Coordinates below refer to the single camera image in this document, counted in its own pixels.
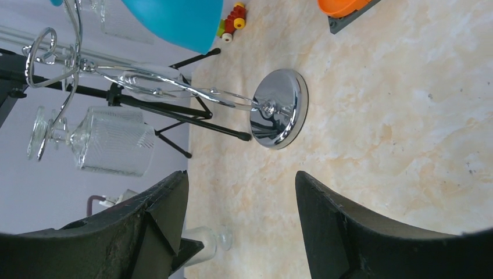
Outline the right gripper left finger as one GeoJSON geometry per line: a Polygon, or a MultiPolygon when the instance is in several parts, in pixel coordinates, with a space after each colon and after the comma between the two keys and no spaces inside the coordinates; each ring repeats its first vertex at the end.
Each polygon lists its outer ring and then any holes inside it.
{"type": "Polygon", "coordinates": [[[168,278],[203,250],[183,238],[188,174],[60,229],[1,234],[2,278],[168,278]]]}

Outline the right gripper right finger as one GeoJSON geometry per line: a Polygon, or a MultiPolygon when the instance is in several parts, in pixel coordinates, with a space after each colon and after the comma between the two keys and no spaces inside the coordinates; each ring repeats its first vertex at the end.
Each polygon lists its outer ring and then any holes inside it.
{"type": "Polygon", "coordinates": [[[491,278],[492,230],[452,235],[411,226],[295,177],[312,278],[491,278]]]}

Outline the clear ribbed wine glass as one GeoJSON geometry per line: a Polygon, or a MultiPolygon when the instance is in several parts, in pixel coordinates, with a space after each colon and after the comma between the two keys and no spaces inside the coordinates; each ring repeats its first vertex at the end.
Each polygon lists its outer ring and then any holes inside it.
{"type": "MultiPolygon", "coordinates": [[[[172,67],[153,65],[150,63],[137,63],[133,64],[134,67],[140,67],[144,70],[157,73],[165,78],[175,79],[180,82],[184,82],[184,76],[182,73],[172,67]]],[[[126,89],[126,94],[131,95],[133,98],[139,99],[145,102],[171,102],[171,101],[182,101],[185,99],[193,98],[192,93],[176,87],[167,82],[161,81],[156,77],[149,77],[145,74],[139,74],[132,71],[123,71],[118,76],[120,81],[125,83],[137,85],[144,87],[148,90],[160,90],[158,94],[145,93],[140,90],[129,90],[126,89]]]]}
{"type": "Polygon", "coordinates": [[[194,241],[200,241],[204,247],[194,255],[184,267],[190,267],[213,259],[217,251],[229,251],[233,244],[233,233],[229,227],[221,225],[214,231],[210,227],[201,226],[184,230],[182,237],[194,241]]]}
{"type": "Polygon", "coordinates": [[[70,148],[77,169],[94,173],[142,177],[151,164],[155,130],[141,109],[91,106],[82,121],[70,126],[67,118],[50,119],[39,106],[27,148],[27,157],[41,160],[49,143],[70,148]]]}

